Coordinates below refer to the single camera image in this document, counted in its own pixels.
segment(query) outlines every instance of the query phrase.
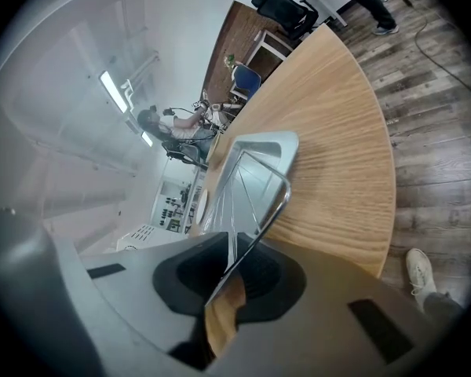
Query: curved wooden tabletop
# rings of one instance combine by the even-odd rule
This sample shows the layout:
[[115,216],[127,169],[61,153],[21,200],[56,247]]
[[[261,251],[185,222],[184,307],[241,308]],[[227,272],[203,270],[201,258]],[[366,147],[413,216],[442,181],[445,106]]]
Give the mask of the curved wooden tabletop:
[[[347,258],[379,276],[393,231],[393,153],[374,91],[326,25],[262,85],[215,155],[224,156],[238,135],[275,130],[296,132],[300,147],[288,174],[291,201],[266,237]],[[223,162],[207,172],[211,196]]]

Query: black cable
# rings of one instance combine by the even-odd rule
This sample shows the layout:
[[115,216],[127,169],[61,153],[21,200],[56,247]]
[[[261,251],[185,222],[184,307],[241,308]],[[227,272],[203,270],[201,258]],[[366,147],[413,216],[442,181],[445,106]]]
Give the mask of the black cable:
[[459,81],[470,93],[471,93],[471,87],[469,85],[467,85],[464,81],[462,81],[457,75],[451,73],[448,69],[446,69],[443,65],[441,65],[440,63],[438,63],[437,61],[435,61],[430,55],[428,55],[424,49],[418,44],[418,36],[421,34],[422,31],[425,30],[425,28],[428,26],[429,22],[428,22],[428,19],[427,19],[427,16],[424,14],[424,13],[421,13],[418,9],[416,9],[413,5],[413,3],[410,1],[410,0],[403,0],[404,3],[415,10],[416,13],[418,13],[422,18],[424,18],[424,21],[425,21],[425,24],[424,26],[419,29],[417,31],[417,33],[415,34],[414,36],[414,42],[415,42],[415,45],[417,46],[417,49],[419,49],[419,51],[424,55],[426,56],[429,60],[431,60],[436,66],[438,66],[439,68],[441,68],[442,70],[444,70],[446,73],[448,73],[449,75],[451,75],[454,79],[456,79],[457,81]]

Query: wooden floor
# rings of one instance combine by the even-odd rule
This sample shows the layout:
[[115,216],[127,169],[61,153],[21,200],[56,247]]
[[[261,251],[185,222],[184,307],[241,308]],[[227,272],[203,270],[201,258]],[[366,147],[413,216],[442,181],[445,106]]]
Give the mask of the wooden floor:
[[[471,51],[437,0],[411,0],[429,22],[419,44],[471,86]],[[389,129],[396,165],[397,210],[382,279],[409,291],[404,255],[431,259],[439,291],[471,297],[471,93],[423,56],[414,42],[425,20],[402,0],[387,8],[395,35],[370,33],[374,21],[354,5],[337,31],[373,86]]]

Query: person sitting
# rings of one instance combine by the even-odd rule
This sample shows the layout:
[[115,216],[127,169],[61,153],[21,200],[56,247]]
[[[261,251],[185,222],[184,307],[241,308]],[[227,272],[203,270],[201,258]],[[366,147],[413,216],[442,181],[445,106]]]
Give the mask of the person sitting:
[[179,141],[193,144],[199,148],[201,158],[206,160],[213,141],[214,132],[205,130],[199,125],[199,120],[206,112],[206,108],[200,108],[188,119],[179,119],[175,115],[160,116],[155,106],[138,113],[137,121],[140,127],[158,138],[160,141]]

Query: fluorescent light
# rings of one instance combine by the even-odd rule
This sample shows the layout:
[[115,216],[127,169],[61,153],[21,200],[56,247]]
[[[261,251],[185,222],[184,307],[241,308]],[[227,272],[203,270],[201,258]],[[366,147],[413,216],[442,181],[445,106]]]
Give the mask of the fluorescent light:
[[143,138],[144,141],[145,141],[148,145],[152,146],[153,141],[150,139],[150,137],[149,137],[145,132],[142,133],[141,138]]
[[111,99],[113,99],[113,101],[117,104],[117,106],[119,106],[120,111],[122,113],[126,113],[127,104],[120,96],[119,90],[117,90],[117,87],[111,80],[111,77],[108,74],[108,71],[105,71],[101,75],[100,80],[103,83],[104,87],[107,89],[108,93],[110,94]]

